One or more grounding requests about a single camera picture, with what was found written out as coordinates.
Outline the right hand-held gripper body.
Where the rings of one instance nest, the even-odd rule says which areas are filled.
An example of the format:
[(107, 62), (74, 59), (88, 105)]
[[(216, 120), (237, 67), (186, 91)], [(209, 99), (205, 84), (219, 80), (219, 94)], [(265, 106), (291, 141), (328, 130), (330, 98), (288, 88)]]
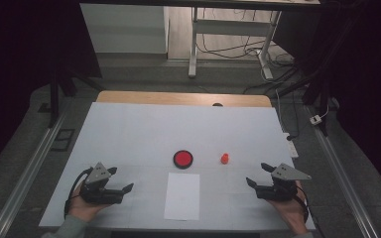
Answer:
[(270, 186), (259, 185), (256, 195), (260, 199), (273, 201), (289, 201), (297, 192), (297, 180), (308, 180), (312, 177), (289, 165), (281, 163), (276, 169), (269, 173), (273, 183)]

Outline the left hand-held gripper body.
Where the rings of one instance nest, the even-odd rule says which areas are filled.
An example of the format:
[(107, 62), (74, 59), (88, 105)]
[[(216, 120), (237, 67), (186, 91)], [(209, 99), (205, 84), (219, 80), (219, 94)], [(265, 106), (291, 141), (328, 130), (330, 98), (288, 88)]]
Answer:
[(87, 174), (80, 187), (79, 195), (87, 203), (115, 204), (121, 203), (123, 195), (121, 190), (106, 189), (112, 175), (102, 163), (97, 163), (91, 172)]

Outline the small white paper sheet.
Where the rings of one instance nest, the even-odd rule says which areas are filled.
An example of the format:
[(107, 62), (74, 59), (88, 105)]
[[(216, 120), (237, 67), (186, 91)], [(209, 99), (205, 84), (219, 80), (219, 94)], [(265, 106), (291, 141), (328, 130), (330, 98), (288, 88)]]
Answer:
[(169, 173), (164, 218), (199, 220), (199, 175)]

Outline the round red ink pad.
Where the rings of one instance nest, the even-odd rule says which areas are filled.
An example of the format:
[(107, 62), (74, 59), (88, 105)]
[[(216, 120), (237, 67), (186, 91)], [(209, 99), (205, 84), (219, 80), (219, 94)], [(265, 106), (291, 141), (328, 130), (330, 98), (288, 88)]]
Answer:
[(189, 168), (193, 163), (193, 155), (187, 150), (177, 151), (173, 156), (174, 165), (181, 170)]

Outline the person's left hand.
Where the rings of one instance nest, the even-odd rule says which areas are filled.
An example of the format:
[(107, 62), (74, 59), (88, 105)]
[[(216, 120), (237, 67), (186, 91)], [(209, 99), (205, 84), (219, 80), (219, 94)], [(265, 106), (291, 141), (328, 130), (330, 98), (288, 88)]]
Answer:
[(96, 214), (108, 207), (108, 204), (93, 204), (85, 202), (79, 195), (80, 185), (72, 193), (69, 200), (68, 215), (76, 217), (84, 222), (90, 222)]

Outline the person's right hand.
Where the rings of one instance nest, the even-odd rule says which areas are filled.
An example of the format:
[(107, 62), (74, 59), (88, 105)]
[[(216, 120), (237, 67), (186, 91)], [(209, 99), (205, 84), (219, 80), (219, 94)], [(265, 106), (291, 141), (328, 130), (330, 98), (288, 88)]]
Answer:
[(311, 232), (305, 224), (305, 211), (296, 200), (269, 200), (269, 203), (278, 211), (294, 236)]

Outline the white power strip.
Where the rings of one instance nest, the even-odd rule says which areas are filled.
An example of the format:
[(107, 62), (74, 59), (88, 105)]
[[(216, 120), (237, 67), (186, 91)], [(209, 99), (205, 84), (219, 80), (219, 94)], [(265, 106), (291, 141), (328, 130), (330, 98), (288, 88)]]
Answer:
[(295, 159), (299, 156), (295, 144), (293, 143), (293, 137), (289, 133), (285, 133), (284, 137), (288, 143), (290, 157)]

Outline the large white table cover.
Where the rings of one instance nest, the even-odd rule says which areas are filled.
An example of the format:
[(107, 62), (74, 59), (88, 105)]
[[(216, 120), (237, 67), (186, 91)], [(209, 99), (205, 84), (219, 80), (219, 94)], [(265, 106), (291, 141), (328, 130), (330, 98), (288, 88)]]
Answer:
[[(177, 151), (193, 155), (178, 169)], [(229, 155), (223, 165), (220, 158)], [(91, 105), (40, 222), (58, 227), (64, 203), (77, 176), (102, 163), (116, 167), (109, 188), (133, 189), (121, 203), (97, 214), (92, 226), (121, 230), (273, 231), (286, 224), (259, 199), (246, 178), (272, 182), (261, 163), (273, 167), (292, 161), (277, 113), (266, 107), (173, 106), (125, 103)], [(164, 218), (169, 173), (199, 175), (199, 220)]]

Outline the white plug adapter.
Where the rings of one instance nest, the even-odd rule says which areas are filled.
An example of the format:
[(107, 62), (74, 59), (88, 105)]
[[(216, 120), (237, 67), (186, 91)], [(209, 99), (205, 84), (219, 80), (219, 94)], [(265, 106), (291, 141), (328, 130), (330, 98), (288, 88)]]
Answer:
[(318, 125), (322, 122), (322, 119), (327, 115), (329, 111), (329, 107), (326, 107), (326, 111), (323, 115), (315, 115), (310, 118), (311, 124), (312, 125)]

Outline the black stand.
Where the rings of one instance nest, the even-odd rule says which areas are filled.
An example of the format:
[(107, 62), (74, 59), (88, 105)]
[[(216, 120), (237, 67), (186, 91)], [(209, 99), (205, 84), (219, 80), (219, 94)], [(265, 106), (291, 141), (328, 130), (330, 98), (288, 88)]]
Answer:
[(326, 115), (329, 112), (328, 99), (330, 95), (331, 66), (335, 63), (335, 57), (340, 51), (346, 37), (355, 24), (358, 15), (358, 8), (355, 5), (347, 6), (336, 5), (329, 8), (328, 11), (322, 11), (321, 14), (328, 15), (326, 28), (329, 30), (326, 39), (319, 45), (314, 53), (311, 53), (306, 59), (301, 61), (301, 65), (312, 62), (314, 64), (312, 72), (306, 74), (295, 84), (278, 91), (274, 96), (278, 99), (298, 88), (307, 86), (308, 89), (302, 96), (302, 102), (305, 105), (312, 105), (319, 99), (318, 116), (321, 121), (315, 124), (326, 137)]
[(83, 83), (87, 84), (91, 88), (101, 92), (104, 90), (104, 87), (98, 84), (90, 76), (86, 76), (83, 73), (80, 73), (77, 69), (74, 69), (72, 66), (62, 66), (59, 65), (54, 75), (51, 77), (50, 82), (50, 92), (51, 92), (51, 105), (50, 112), (51, 118), (49, 127), (53, 128), (58, 119), (60, 118), (60, 93), (62, 91), (64, 96), (74, 97), (77, 94), (77, 88), (74, 85), (73, 80), (79, 79)]

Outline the black curtain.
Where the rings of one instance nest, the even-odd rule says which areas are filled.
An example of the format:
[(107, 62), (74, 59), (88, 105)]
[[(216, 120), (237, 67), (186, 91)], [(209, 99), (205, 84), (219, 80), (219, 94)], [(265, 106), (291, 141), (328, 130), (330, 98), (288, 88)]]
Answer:
[[(358, 15), (331, 66), (330, 98), (337, 120), (381, 175), (381, 0), (321, 0), (330, 8), (355, 5)], [(296, 58), (305, 74), (314, 64), (301, 61), (326, 39), (328, 15), (284, 12), (274, 41)]]
[(0, 153), (34, 90), (74, 76), (99, 77), (81, 0), (0, 0)]

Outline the white cabinet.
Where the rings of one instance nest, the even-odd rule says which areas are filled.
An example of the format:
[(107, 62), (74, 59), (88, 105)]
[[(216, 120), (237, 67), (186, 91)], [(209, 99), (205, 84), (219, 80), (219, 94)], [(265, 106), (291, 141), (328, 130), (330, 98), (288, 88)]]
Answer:
[(81, 3), (82, 15), (97, 53), (165, 54), (169, 9)]

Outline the white-legged desk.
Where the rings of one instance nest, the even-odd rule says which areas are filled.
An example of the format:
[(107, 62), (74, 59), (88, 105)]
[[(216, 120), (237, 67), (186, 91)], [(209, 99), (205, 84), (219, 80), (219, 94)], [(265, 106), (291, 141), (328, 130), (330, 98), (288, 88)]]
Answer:
[[(191, 45), (189, 78), (196, 76), (196, 37), (198, 34), (264, 37), (265, 43), (257, 52), (261, 71), (267, 79), (273, 75), (266, 55), (283, 11), (313, 11), (321, 7), (320, 0), (79, 0), (86, 4), (191, 7)], [(272, 12), (268, 23), (203, 20), (198, 18), (199, 8), (265, 10)]]

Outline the black floor socket frame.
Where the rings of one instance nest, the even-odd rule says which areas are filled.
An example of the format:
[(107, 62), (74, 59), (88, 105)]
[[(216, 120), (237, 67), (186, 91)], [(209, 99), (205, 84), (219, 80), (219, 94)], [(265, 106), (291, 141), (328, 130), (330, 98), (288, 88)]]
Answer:
[(51, 150), (54, 152), (66, 152), (72, 142), (74, 129), (59, 129)]

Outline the aluminium floor rail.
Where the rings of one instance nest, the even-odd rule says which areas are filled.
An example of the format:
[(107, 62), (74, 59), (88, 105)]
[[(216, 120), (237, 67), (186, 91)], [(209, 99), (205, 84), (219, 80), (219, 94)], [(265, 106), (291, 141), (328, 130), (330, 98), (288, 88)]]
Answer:
[(38, 148), (29, 160), (23, 173), (18, 179), (14, 189), (9, 195), (6, 203), (0, 212), (0, 238), (5, 238), (17, 213), (26, 198), (33, 181), (35, 180), (50, 148), (55, 140), (61, 125), (64, 122), (66, 113), (63, 112), (55, 121), (55, 124), (46, 131)]
[(330, 110), (320, 114), (319, 117), (322, 119), (322, 122), (318, 125), (313, 125), (315, 135), (362, 237), (380, 238), (378, 230), (373, 223), (364, 202), (357, 194), (356, 189), (330, 139), (330, 132), (326, 128), (325, 123), (329, 121), (331, 115), (332, 112)]

